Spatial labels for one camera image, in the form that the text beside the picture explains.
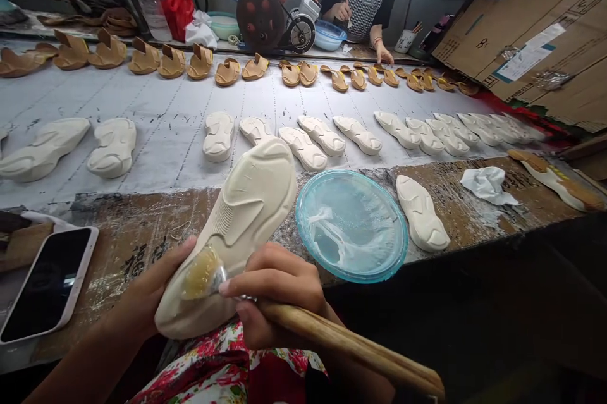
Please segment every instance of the white shoe sole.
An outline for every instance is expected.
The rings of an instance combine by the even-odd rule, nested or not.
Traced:
[[[509,122],[509,124],[513,127],[517,126],[520,129],[527,131],[527,133],[533,138],[533,140],[537,140],[538,142],[543,142],[546,139],[546,136],[541,133],[539,130],[535,129],[533,126],[526,125],[522,121],[519,121],[517,118],[510,116],[508,113],[504,113],[504,117]]]
[[[213,112],[204,120],[207,136],[202,142],[202,153],[210,162],[223,162],[232,152],[234,119],[226,112]]]
[[[275,135],[270,131],[270,126],[256,116],[250,116],[240,122],[240,131],[251,145],[260,145],[266,140],[271,140]]]
[[[126,118],[109,119],[95,128],[99,148],[93,150],[87,169],[101,178],[124,175],[133,165],[131,153],[137,141],[135,123]]]
[[[305,170],[320,172],[327,166],[326,154],[312,143],[312,139],[302,129],[280,128],[278,136],[289,145],[293,155],[299,159]]]
[[[461,138],[469,147],[479,143],[479,136],[464,126],[459,119],[441,113],[434,113],[434,117],[449,126],[455,136]]]
[[[455,157],[462,157],[468,151],[470,147],[464,143],[464,141],[455,135],[453,129],[447,126],[438,119],[427,119],[426,123],[432,129],[432,132],[437,136],[443,145],[445,145],[445,151]]]
[[[28,183],[47,176],[62,156],[71,152],[89,130],[86,118],[66,118],[40,128],[31,145],[0,161],[0,177]]]
[[[418,149],[422,139],[414,133],[393,113],[373,112],[375,119],[386,132],[393,135],[403,148]]]
[[[411,240],[426,252],[445,249],[451,239],[434,211],[432,197],[421,184],[408,176],[396,179],[396,194],[407,220]]]
[[[433,134],[430,126],[425,122],[409,117],[405,118],[405,122],[414,133],[419,135],[421,139],[421,143],[419,144],[420,150],[430,156],[436,156],[445,149],[445,145],[443,145],[440,138]]]
[[[496,114],[492,114],[489,116],[491,117],[491,121],[495,125],[498,125],[500,128],[504,129],[505,131],[508,131],[510,135],[516,137],[517,143],[526,145],[528,143],[533,142],[533,137],[531,137],[529,133],[527,133],[527,131],[521,129],[518,126],[512,125],[508,121],[508,118],[506,118],[505,116]]]
[[[498,146],[502,144],[504,140],[497,136],[494,131],[489,129],[484,123],[481,123],[478,119],[471,115],[458,113],[457,117],[462,121],[463,125],[474,132],[485,145]]]
[[[300,116],[297,118],[297,122],[329,156],[340,157],[346,151],[346,141],[329,129],[323,120],[311,116]]]
[[[379,154],[379,151],[381,150],[381,142],[379,139],[366,130],[364,126],[354,118],[333,116],[333,123],[335,123],[346,137],[356,143],[363,153],[370,156]]]
[[[210,245],[228,276],[244,271],[293,207],[297,181],[293,154],[278,137],[253,147],[238,160],[219,192],[192,253],[169,281],[156,310],[158,331],[171,339],[201,336],[235,314],[235,301],[219,295],[185,300],[183,284],[196,255]]]
[[[508,155],[523,164],[531,176],[555,191],[571,208],[584,212],[602,211],[605,208],[603,200],[594,192],[571,181],[541,157],[519,150],[509,150]]]

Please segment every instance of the phone case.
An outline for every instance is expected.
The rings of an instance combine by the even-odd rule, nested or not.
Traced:
[[[89,242],[87,243],[84,254],[82,255],[82,260],[80,261],[80,265],[78,266],[78,272],[76,273],[76,280],[74,280],[74,284],[71,287],[70,296],[68,297],[68,301],[65,303],[65,308],[63,309],[63,314],[61,314],[61,318],[59,319],[59,322],[50,330],[43,331],[41,333],[32,334],[31,336],[26,336],[24,338],[15,339],[13,341],[8,341],[8,342],[2,342],[0,340],[0,345],[12,344],[12,343],[16,343],[19,341],[28,340],[31,338],[36,338],[38,336],[42,336],[43,334],[52,333],[53,331],[57,331],[58,329],[61,329],[63,326],[65,326],[65,324],[67,324],[70,321],[71,316],[74,313],[74,308],[76,307],[76,301],[78,300],[78,296],[80,294],[80,288],[82,287],[82,282],[84,281],[84,277],[86,276],[87,269],[89,268],[90,256],[93,254],[93,249],[95,249],[95,244],[97,243],[97,237],[99,236],[99,229],[97,227],[83,227],[82,229],[90,230]],[[17,297],[15,298],[15,302],[12,304],[11,309],[8,312],[8,316],[7,316],[6,320],[4,321],[4,325],[2,326],[2,330],[0,331],[0,338],[1,338],[2,334],[4,333],[4,328],[6,327],[6,324],[8,323],[8,321],[11,318],[13,309],[16,307],[17,302],[19,301],[19,298],[21,297],[21,294],[23,293],[25,284],[27,283],[28,279],[30,279],[32,270],[34,269],[34,266],[36,265],[36,262],[38,261],[38,257],[40,257],[40,253],[41,253],[42,249],[44,248],[46,241],[50,237],[52,237],[53,235],[57,235],[58,233],[63,233],[63,232],[57,232],[57,233],[53,233],[53,234],[47,236],[45,238],[44,242],[42,243],[42,245],[40,246],[40,249],[38,250],[38,254],[36,255],[34,263],[30,267],[30,270],[27,273],[27,277],[23,281],[23,285],[21,286],[21,289],[19,290],[19,294],[17,294]]]

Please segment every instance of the floral clothing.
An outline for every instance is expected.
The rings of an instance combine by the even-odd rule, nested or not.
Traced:
[[[235,322],[186,342],[130,401],[137,403],[305,403],[308,366],[326,374],[307,350],[248,350]]]

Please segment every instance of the blue plastic lid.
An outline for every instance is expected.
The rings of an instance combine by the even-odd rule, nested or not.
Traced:
[[[299,193],[303,245],[335,276],[362,284],[392,277],[407,254],[407,224],[392,196],[349,170],[327,170]]]
[[[345,40],[346,37],[348,37],[348,35],[343,29],[324,20],[316,21],[316,32],[325,37],[328,37],[329,39],[341,41]]]

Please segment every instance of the glue brush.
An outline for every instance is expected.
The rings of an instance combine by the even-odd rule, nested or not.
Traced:
[[[209,297],[218,293],[219,285],[227,279],[219,254],[212,245],[206,245],[185,275],[181,297],[185,300]],[[436,396],[439,401],[445,399],[445,388],[436,371],[306,309],[265,298],[258,299],[256,304],[266,319],[319,346],[344,354],[394,384],[411,386],[425,395]]]

